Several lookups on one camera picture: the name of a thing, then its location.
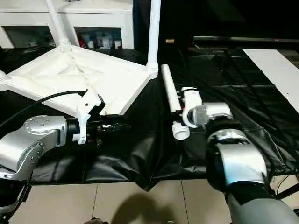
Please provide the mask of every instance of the pvc pipe cap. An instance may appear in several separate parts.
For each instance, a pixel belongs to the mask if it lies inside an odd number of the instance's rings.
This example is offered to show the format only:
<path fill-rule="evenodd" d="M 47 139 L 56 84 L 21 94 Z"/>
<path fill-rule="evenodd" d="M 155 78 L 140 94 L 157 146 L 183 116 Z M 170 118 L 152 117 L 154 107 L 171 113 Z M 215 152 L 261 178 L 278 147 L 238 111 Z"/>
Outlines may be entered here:
<path fill-rule="evenodd" d="M 175 122 L 172 125 L 172 134 L 176 140 L 185 140 L 190 136 L 190 130 L 187 126 L 182 126 L 181 123 Z"/>

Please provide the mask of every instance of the black tablecloth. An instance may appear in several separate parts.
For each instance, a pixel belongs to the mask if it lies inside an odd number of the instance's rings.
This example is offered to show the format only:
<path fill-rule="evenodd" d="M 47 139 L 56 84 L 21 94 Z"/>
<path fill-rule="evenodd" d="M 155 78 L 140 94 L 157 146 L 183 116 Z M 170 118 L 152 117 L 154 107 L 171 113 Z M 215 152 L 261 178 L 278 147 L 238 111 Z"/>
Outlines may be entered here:
<path fill-rule="evenodd" d="M 0 69 L 8 73 L 49 49 L 11 49 L 0 52 Z M 99 50 L 145 64 L 147 57 L 132 49 Z M 270 175 L 295 174 L 299 161 L 299 115 L 276 87 L 241 50 L 202 50 L 160 57 L 168 63 L 177 90 L 197 87 L 204 102 L 227 102 L 250 140 L 261 150 Z M 10 91 L 0 92 L 0 121 L 33 101 Z M 31 116 L 61 115 L 39 105 L 1 134 L 20 127 Z M 149 190 L 160 180 L 206 178 L 206 140 L 201 129 L 175 141 L 161 75 L 151 80 L 126 112 L 129 132 L 104 136 L 101 149 L 71 143 L 53 149 L 40 160 L 33 184 L 71 184 L 134 181 Z"/>

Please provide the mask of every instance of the tile floor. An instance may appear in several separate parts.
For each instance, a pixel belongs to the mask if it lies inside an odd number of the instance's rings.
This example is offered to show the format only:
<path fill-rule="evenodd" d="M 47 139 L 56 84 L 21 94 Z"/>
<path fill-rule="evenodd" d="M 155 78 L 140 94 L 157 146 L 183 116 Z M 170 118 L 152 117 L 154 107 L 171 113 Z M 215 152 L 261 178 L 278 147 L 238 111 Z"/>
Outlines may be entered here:
<path fill-rule="evenodd" d="M 271 185 L 276 190 L 283 176 Z M 295 183 L 289 176 L 282 191 Z M 299 207 L 299 193 L 284 199 Z M 163 181 L 149 193 L 135 183 L 34 186 L 12 224 L 82 224 L 100 217 L 111 224 L 228 224 L 224 196 L 206 180 Z"/>

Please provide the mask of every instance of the white plastic frame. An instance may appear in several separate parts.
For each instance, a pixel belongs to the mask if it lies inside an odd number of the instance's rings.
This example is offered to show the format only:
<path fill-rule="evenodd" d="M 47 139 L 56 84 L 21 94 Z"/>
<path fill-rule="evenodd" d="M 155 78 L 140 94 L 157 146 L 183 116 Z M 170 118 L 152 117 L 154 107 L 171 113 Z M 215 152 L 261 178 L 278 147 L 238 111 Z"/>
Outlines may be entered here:
<path fill-rule="evenodd" d="M 124 114 L 148 81 L 158 74 L 161 0 L 151 3 L 147 66 L 70 45 L 59 15 L 56 9 L 53 10 L 52 0 L 46 2 L 60 45 L 7 74 L 0 80 L 0 91 L 11 90 L 38 100 L 57 92 L 85 90 L 89 86 L 106 103 L 102 114 Z M 44 104 L 76 116 L 79 98 L 75 95 L 61 96 Z"/>

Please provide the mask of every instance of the white cabinet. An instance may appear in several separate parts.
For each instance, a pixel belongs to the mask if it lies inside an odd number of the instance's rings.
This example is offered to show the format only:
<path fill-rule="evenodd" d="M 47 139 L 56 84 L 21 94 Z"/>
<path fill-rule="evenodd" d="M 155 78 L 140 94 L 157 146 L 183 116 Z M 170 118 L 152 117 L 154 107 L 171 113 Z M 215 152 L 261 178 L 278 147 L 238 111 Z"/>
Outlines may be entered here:
<path fill-rule="evenodd" d="M 55 0 L 68 38 L 88 48 L 134 48 L 133 0 Z M 57 34 L 44 0 L 0 1 L 2 48 L 53 45 Z"/>

